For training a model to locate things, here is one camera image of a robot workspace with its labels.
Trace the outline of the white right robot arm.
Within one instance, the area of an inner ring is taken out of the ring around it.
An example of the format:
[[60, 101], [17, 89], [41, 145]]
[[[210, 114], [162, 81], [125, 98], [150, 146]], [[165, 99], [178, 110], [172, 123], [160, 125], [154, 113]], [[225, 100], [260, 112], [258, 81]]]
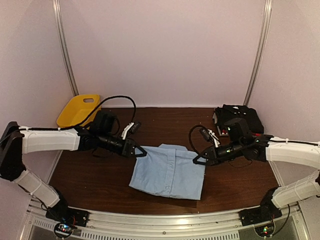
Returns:
[[234, 118], [225, 123], [229, 144], [220, 145], [218, 138], [207, 128], [200, 131], [213, 145], [196, 154], [196, 165], [217, 166], [237, 157], [249, 161], [286, 163], [304, 166], [314, 171], [293, 183], [270, 189], [256, 210], [259, 220], [266, 221], [281, 208], [320, 194], [320, 144], [279, 138], [268, 134], [255, 135], [243, 118]]

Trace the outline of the light blue long sleeve shirt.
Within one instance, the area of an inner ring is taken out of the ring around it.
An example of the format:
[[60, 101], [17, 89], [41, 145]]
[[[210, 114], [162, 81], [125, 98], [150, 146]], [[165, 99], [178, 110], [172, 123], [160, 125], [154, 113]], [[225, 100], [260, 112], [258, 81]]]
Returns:
[[142, 148], [147, 155], [136, 159], [131, 188], [165, 198], [201, 199], [206, 167], [193, 163], [196, 152], [164, 143]]

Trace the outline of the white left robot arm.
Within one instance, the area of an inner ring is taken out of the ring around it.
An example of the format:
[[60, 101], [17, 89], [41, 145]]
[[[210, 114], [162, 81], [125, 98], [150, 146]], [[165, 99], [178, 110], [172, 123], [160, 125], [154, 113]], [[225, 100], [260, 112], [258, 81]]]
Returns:
[[139, 122], [130, 122], [116, 136], [112, 133], [117, 117], [111, 112], [98, 111], [94, 120], [85, 126], [71, 126], [66, 129], [27, 128], [10, 122], [0, 139], [0, 177], [16, 183], [31, 196], [37, 198], [49, 214], [61, 222], [72, 218], [72, 211], [63, 195], [45, 183], [24, 163], [23, 157], [41, 157], [45, 152], [82, 152], [105, 149], [119, 156], [145, 157], [144, 150], [127, 135], [140, 127]]

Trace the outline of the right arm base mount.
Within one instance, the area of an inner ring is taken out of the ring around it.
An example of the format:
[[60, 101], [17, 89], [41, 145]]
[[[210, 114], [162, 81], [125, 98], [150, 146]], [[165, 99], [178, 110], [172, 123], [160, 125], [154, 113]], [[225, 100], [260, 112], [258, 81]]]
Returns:
[[255, 207], [243, 209], [239, 213], [242, 226], [257, 225], [264, 222], [271, 222], [282, 216], [280, 209], [269, 210], [266, 207]]

